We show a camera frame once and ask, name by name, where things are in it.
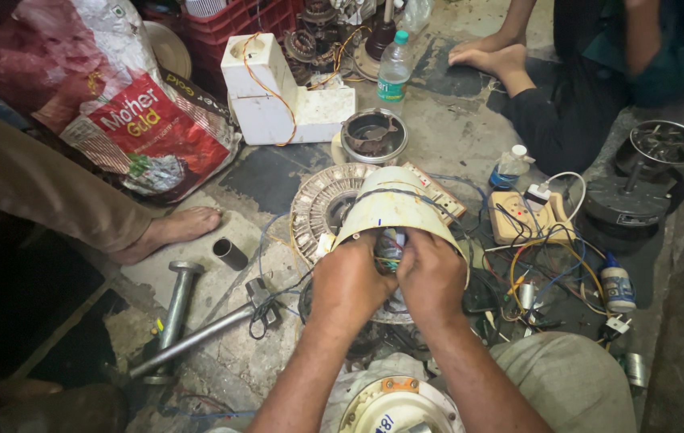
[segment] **extension board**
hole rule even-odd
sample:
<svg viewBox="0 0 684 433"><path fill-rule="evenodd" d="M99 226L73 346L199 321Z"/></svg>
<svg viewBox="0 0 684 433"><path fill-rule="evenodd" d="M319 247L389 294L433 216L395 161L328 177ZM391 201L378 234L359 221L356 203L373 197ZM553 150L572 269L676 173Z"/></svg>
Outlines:
<svg viewBox="0 0 684 433"><path fill-rule="evenodd" d="M440 183L433 180L427 173L420 170L419 167L411 162L406 162L402 167L408 169L410 172L416 174L416 177L420 178L420 182L424 185L427 196L432 201L442 205L444 209L451 212L451 214L457 218L465 213L467 206L463 205L455 196L451 195L449 191L444 190ZM441 212L441 220L447 226L452 222L451 217L447 215L446 212Z"/></svg>
<svg viewBox="0 0 684 433"><path fill-rule="evenodd" d="M500 204L516 220L529 226L533 233L530 233L529 229L522 227L520 223L513 221L500 210L492 210L497 209L497 204ZM494 241L500 245L510 245L513 241L524 243L530 237L539 237L534 218L537 218L543 236L547 235L549 229L556 224L564 224L568 230L574 230L572 223L567 220L567 214L564 212L564 201L558 192L552 192L549 201L545 203L542 209L534 212L534 215L524 205L524 198L518 192L492 192L489 196L489 218L494 232ZM559 226L554 229L553 234L548 238L549 241L566 243L569 241L569 236L574 239L574 233L569 233L566 230L558 231L560 228L562 227Z"/></svg>

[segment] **hand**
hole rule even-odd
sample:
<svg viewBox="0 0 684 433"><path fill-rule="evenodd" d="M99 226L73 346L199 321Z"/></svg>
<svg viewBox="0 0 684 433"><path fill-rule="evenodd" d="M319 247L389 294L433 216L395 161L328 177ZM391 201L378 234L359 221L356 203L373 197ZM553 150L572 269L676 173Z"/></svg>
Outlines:
<svg viewBox="0 0 684 433"><path fill-rule="evenodd" d="M374 244L380 233L361 232L359 239L339 245L318 261L310 321L319 318L354 336L398 288L394 275L384 276L374 267Z"/></svg>
<svg viewBox="0 0 684 433"><path fill-rule="evenodd" d="M396 276L406 307L420 328L462 318L467 262L443 238L406 228L408 240Z"/></svg>

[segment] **small plastic bottle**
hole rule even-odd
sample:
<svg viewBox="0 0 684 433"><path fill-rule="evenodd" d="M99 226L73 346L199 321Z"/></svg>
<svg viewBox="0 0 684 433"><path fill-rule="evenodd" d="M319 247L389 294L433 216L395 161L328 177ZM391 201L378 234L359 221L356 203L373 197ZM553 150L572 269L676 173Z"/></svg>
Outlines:
<svg viewBox="0 0 684 433"><path fill-rule="evenodd" d="M607 295L607 308L612 313L628 313L636 309L636 292L628 272L607 251L606 267L601 271L601 286Z"/></svg>
<svg viewBox="0 0 684 433"><path fill-rule="evenodd" d="M510 149L510 152L503 152L497 165L489 176L489 185L495 191L508 191L511 184L515 184L518 178L529 171L529 164L534 162L534 158L527 156L526 146L517 144Z"/></svg>
<svg viewBox="0 0 684 433"><path fill-rule="evenodd" d="M406 82L414 69L412 55L406 44L408 41L409 33L403 30L396 32L395 40L382 53L376 84L376 95L379 96L377 107L398 115L404 107Z"/></svg>

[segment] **metal tube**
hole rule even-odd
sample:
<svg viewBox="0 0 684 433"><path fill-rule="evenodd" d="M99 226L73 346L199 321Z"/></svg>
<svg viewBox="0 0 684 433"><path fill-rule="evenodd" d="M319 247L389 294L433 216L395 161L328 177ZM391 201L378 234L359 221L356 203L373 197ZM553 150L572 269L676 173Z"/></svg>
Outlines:
<svg viewBox="0 0 684 433"><path fill-rule="evenodd" d="M189 299L189 292L194 279L195 275L190 271L179 271L176 276L173 297L168 306L168 316L165 317L165 326L160 338L160 349L167 348L179 338L184 312L187 309L187 299Z"/></svg>
<svg viewBox="0 0 684 433"><path fill-rule="evenodd" d="M248 265L248 257L225 237L213 242L213 254L234 271L242 271Z"/></svg>
<svg viewBox="0 0 684 433"><path fill-rule="evenodd" d="M391 22L393 21L393 9L394 0L385 0L385 15L382 17L382 21Z"/></svg>
<svg viewBox="0 0 684 433"><path fill-rule="evenodd" d="M642 169L644 169L644 160L639 160L636 162L631 175L628 177L628 182L626 182L625 187L623 187L625 193L633 192L636 188L636 182L638 182L638 177L641 175Z"/></svg>
<svg viewBox="0 0 684 433"><path fill-rule="evenodd" d="M131 369L128 374L130 374L131 379L135 379L147 374L149 371L156 369L160 365L163 365L166 362L178 357L180 354L183 354L185 351L192 349L194 346L197 346L205 340L208 340L222 329L227 328L243 319L250 318L253 315L254 310L255 308L251 302L243 305L237 310L227 314L223 318L215 320L210 324L205 325L203 328L196 330L190 335L187 335L186 337L177 341L173 346L160 350L155 356L144 361L143 364Z"/></svg>
<svg viewBox="0 0 684 433"><path fill-rule="evenodd" d="M168 306L168 316L165 317L165 326L160 337L160 350L170 347L179 339L184 312L187 309L187 300L189 299L189 292L192 290L195 274L204 271L202 265L185 261L172 261L168 264L168 269L178 274L176 275L176 284L173 287L173 297ZM155 374L157 376L167 375L168 365L161 365Z"/></svg>

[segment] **plug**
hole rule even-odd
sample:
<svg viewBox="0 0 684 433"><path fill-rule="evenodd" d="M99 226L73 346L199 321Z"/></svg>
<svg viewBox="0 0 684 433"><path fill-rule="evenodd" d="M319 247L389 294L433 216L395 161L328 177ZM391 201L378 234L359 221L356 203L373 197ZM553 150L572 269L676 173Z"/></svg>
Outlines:
<svg viewBox="0 0 684 433"><path fill-rule="evenodd" d="M543 206L548 204L550 199L548 182L543 182L539 186L534 183L529 185L527 192L524 192L524 199L529 202L529 206L534 212L542 210Z"/></svg>
<svg viewBox="0 0 684 433"><path fill-rule="evenodd" d="M627 322L624 322L620 320L620 317L622 317L622 314L616 318L609 318L605 324L601 325L601 334L605 341L614 341L631 329L629 323L633 319L628 319Z"/></svg>

